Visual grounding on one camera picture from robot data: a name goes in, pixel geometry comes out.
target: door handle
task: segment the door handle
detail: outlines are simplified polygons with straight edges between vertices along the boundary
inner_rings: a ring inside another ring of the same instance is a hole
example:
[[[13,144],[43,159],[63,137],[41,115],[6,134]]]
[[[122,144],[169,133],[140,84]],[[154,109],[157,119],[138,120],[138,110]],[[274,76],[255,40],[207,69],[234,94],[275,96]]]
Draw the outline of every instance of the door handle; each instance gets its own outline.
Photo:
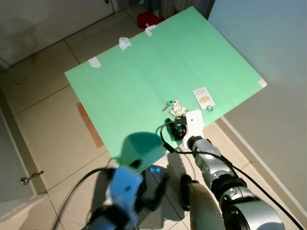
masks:
[[[39,173],[33,173],[31,176],[29,177],[23,177],[20,179],[20,182],[23,184],[23,185],[27,185],[30,183],[30,180],[33,178],[33,177],[36,177],[36,176],[39,176],[40,174],[43,174],[44,171],[40,171]]]

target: white robot part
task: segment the white robot part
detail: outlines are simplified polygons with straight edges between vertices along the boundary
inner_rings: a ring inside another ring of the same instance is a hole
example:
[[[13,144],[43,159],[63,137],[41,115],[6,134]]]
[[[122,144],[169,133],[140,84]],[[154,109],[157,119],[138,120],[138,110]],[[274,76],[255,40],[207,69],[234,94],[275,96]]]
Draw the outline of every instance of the white robot part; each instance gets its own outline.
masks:
[[[173,100],[173,110],[170,110],[169,113],[173,116],[183,116],[186,110],[187,109],[180,104],[178,100]]]
[[[182,143],[183,146],[187,149],[188,148],[188,140],[190,137],[204,137],[203,134],[203,118],[202,118],[202,111],[201,110],[193,110],[186,112],[186,119],[187,119],[187,133],[184,136]]]

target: keys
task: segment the keys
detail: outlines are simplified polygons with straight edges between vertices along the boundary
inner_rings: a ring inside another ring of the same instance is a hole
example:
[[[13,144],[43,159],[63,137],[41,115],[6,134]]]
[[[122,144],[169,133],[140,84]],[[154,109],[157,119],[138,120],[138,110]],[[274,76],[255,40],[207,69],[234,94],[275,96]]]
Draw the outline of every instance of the keys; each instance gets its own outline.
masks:
[[[162,109],[162,112],[164,112],[165,109],[167,109],[170,105],[172,105],[173,101],[168,101],[166,103],[166,106]]]

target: white wall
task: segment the white wall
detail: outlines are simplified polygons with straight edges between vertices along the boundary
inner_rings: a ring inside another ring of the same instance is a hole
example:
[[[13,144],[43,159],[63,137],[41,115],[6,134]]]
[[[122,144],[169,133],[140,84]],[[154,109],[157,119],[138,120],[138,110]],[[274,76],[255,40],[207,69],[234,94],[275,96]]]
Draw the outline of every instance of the white wall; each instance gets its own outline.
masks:
[[[12,65],[112,13],[104,0],[2,2],[0,58]]]
[[[226,119],[307,210],[306,0],[217,0],[209,21],[268,83]]]

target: black cable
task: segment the black cable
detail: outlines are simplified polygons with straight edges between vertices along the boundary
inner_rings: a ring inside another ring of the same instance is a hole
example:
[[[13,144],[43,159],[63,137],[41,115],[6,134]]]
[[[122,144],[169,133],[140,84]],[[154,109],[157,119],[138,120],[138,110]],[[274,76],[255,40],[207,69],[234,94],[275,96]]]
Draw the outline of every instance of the black cable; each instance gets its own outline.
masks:
[[[103,171],[106,170],[107,168],[97,168],[94,170],[91,170],[90,172],[88,172],[84,177],[81,178],[81,180],[74,186],[74,188],[71,190],[71,192],[69,193],[69,195],[67,196],[67,198],[64,200],[62,207],[61,207],[61,211],[59,213],[59,217],[56,219],[52,230],[55,230],[59,224],[59,221],[63,215],[63,212],[65,210],[66,205],[68,204],[70,198],[72,197],[72,195],[75,193],[75,191],[77,190],[77,188],[79,187],[79,185],[81,185],[89,176],[93,175],[94,173],[97,173],[99,171]]]
[[[242,173],[244,176],[246,176],[250,181],[252,181],[252,183],[255,186],[257,186],[257,188],[260,189],[275,205],[277,205],[277,207],[279,207],[300,230],[304,230],[304,228],[296,221],[296,219],[294,219],[294,217],[291,216],[291,214],[288,213],[287,210],[285,210],[273,197],[271,197],[270,194],[268,194],[256,181],[254,181],[253,178],[251,178],[249,175],[247,175],[245,172],[243,172],[236,166],[233,166],[233,168],[236,169],[238,172]]]
[[[164,143],[164,147],[169,150],[171,153],[178,153],[178,154],[206,154],[206,155],[210,155],[213,156],[219,160],[221,160],[223,163],[225,163],[230,170],[234,173],[235,176],[238,177],[237,173],[235,172],[234,169],[236,169],[238,172],[242,173],[244,176],[246,176],[258,189],[260,189],[275,205],[277,205],[277,207],[279,207],[286,215],[287,217],[292,220],[292,222],[300,229],[300,230],[304,230],[304,228],[296,221],[296,219],[290,214],[288,213],[273,197],[270,196],[270,194],[268,194],[256,181],[254,181],[250,176],[248,176],[245,172],[243,172],[242,170],[240,170],[239,168],[237,168],[236,166],[234,166],[226,157],[224,157],[223,155],[217,156],[213,153],[209,153],[209,152],[198,152],[198,151],[191,151],[191,152],[179,152],[177,150],[175,150],[173,147],[171,147],[163,138],[163,128],[171,123],[180,123],[179,121],[171,121],[171,122],[167,122],[164,125],[161,126],[160,129],[160,137],[161,140]]]
[[[229,169],[231,170],[231,172],[236,176],[238,177],[237,173],[235,172],[234,168],[233,168],[233,165],[232,163],[226,158],[224,157],[223,155],[222,156],[217,156],[216,154],[214,153],[210,153],[210,152],[180,152],[180,151],[177,151],[175,150],[173,147],[171,147],[163,138],[163,134],[162,134],[162,131],[163,131],[163,128],[168,126],[169,124],[171,123],[178,123],[179,124],[179,121],[170,121],[170,122],[167,122],[165,123],[164,125],[161,126],[161,129],[160,129],[160,137],[161,137],[161,140],[163,141],[164,143],[164,147],[166,147],[167,150],[169,150],[171,153],[178,153],[178,154],[206,154],[206,155],[210,155],[210,156],[213,156],[219,160],[221,160],[224,164],[226,164]]]

